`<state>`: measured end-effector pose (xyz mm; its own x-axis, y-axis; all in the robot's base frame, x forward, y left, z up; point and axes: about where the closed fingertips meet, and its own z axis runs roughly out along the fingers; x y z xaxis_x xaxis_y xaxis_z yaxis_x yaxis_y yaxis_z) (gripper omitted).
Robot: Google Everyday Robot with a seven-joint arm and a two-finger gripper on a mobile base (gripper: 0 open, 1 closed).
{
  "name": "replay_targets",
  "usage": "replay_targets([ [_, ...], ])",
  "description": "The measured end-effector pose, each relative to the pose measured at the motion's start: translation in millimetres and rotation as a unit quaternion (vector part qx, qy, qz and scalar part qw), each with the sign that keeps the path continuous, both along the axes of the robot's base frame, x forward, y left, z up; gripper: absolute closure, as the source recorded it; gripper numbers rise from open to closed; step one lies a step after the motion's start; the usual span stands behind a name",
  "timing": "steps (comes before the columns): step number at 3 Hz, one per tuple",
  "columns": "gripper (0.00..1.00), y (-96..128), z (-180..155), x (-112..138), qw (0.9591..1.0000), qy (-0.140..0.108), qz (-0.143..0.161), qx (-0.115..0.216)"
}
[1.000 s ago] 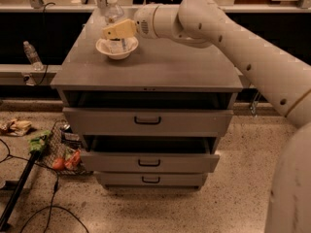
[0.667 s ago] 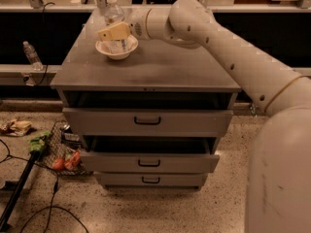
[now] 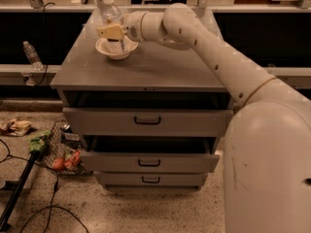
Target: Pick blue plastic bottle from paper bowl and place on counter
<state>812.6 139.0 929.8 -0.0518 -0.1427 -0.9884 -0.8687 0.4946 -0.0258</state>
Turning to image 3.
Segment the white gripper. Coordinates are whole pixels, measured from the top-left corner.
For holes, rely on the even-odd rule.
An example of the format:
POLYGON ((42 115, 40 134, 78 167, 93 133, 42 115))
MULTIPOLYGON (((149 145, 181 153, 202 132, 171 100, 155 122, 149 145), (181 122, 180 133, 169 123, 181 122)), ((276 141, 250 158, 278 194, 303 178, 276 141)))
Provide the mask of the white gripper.
MULTIPOLYGON (((134 42, 145 42, 142 31, 142 22, 145 12, 134 12, 123 16, 123 27, 127 37, 134 42)), ((124 31, 119 23, 108 24, 97 29, 100 37, 112 40, 122 40, 124 31)))

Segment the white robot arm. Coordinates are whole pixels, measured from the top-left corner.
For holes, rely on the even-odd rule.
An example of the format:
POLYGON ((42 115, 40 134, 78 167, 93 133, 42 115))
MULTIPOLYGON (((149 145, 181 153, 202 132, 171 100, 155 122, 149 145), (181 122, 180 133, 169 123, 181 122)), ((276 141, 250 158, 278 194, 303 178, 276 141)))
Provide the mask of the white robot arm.
POLYGON ((239 105, 225 133, 226 233, 311 233, 311 101, 176 3, 134 12, 104 38, 193 48, 239 105))

